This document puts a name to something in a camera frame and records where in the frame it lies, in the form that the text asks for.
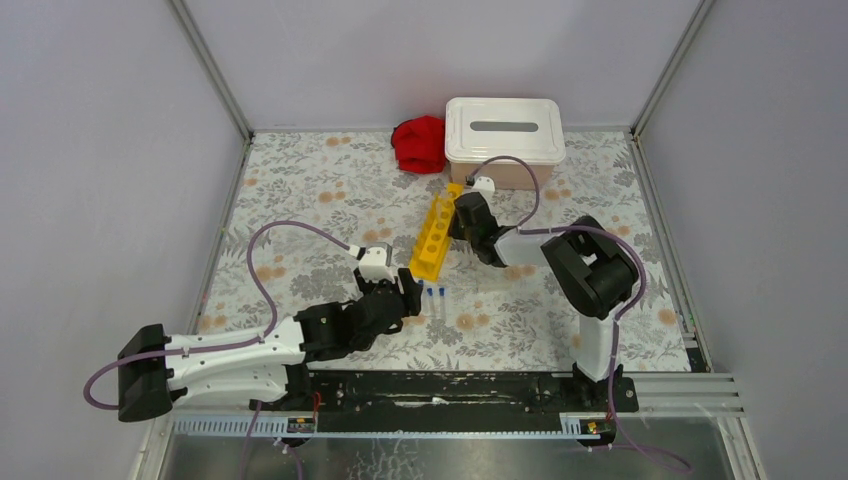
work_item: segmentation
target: red fabric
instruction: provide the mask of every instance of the red fabric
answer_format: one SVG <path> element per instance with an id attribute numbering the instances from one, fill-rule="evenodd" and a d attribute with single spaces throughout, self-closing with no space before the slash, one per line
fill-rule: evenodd
<path id="1" fill-rule="evenodd" d="M 445 168 L 445 121 L 429 115 L 408 120 L 392 134 L 401 170 L 438 173 Z"/>

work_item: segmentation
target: beige box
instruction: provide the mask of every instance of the beige box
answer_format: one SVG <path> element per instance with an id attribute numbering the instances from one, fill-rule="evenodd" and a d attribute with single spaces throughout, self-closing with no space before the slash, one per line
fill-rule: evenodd
<path id="1" fill-rule="evenodd" d="M 553 100 L 528 98 L 457 97 L 445 116 L 445 156 L 451 181 L 464 184 L 481 163 L 498 155 L 518 157 L 545 184 L 565 159 L 565 138 L 559 107 Z M 532 190 L 525 168 L 511 160 L 483 167 L 496 188 Z"/>

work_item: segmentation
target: gray wall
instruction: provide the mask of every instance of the gray wall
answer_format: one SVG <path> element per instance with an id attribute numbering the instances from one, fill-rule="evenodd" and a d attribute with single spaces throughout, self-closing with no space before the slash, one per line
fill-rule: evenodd
<path id="1" fill-rule="evenodd" d="M 186 328 L 240 139 L 162 0 L 4 2 L 0 65 L 0 477 L 126 478 L 83 382 Z"/>
<path id="2" fill-rule="evenodd" d="M 187 3 L 253 127 L 333 129 L 443 116 L 469 95 L 630 125 L 698 0 Z"/>
<path id="3" fill-rule="evenodd" d="M 848 2 L 717 2 L 644 137 L 772 478 L 843 478 Z"/>

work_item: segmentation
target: gray leaf pattern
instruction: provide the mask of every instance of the gray leaf pattern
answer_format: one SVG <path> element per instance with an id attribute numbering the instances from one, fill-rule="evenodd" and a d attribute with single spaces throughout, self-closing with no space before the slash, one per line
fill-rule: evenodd
<path id="1" fill-rule="evenodd" d="M 441 174 L 397 168 L 390 132 L 260 133 L 223 235 L 217 268 L 197 330 L 220 332 L 266 324 L 270 309 L 245 264 L 250 236 L 273 220 L 294 219 L 357 245 L 388 242 L 393 264 L 406 265 Z M 568 157 L 543 186 L 542 205 L 528 227 L 569 224 L 592 215 L 631 242 L 646 262 L 647 293 L 622 321 L 628 370 L 685 371 L 659 246 L 650 227 L 623 133 L 567 132 Z M 530 210 L 533 193 L 499 190 L 491 205 L 503 224 Z M 276 228 L 254 252 L 257 275 L 281 316 L 358 295 L 355 262 L 311 232 Z M 445 258 L 433 307 L 404 319 L 401 333 L 380 336 L 367 352 L 316 362 L 313 369 L 567 370 L 581 347 L 579 317 L 547 268 L 482 265 L 462 242 Z"/>

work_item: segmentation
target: table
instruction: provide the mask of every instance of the table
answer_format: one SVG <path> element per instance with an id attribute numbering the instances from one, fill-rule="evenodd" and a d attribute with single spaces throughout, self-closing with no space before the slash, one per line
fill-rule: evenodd
<path id="1" fill-rule="evenodd" d="M 409 261 L 434 193 L 448 174 L 397 168 L 390 132 L 288 132 L 256 135 L 235 199 L 197 331 L 215 333 L 266 324 L 270 310 L 247 272 L 248 241 L 263 224 L 298 220 L 343 241 L 385 241 L 393 264 Z M 640 253 L 648 288 L 621 323 L 621 358 L 629 371 L 689 371 L 661 255 L 623 132 L 566 132 L 568 156 L 543 187 L 529 227 L 570 224 L 590 214 Z M 498 191 L 492 211 L 515 223 L 533 193 Z M 311 232 L 279 227 L 254 252 L 257 274 L 282 316 L 358 295 L 344 251 Z M 553 273 L 542 267 L 481 265 L 454 242 L 439 285 L 445 315 L 404 320 L 401 333 L 380 336 L 371 350 L 315 362 L 311 369 L 568 371 L 581 348 L 577 312 Z M 425 310 L 429 304 L 424 299 Z"/>

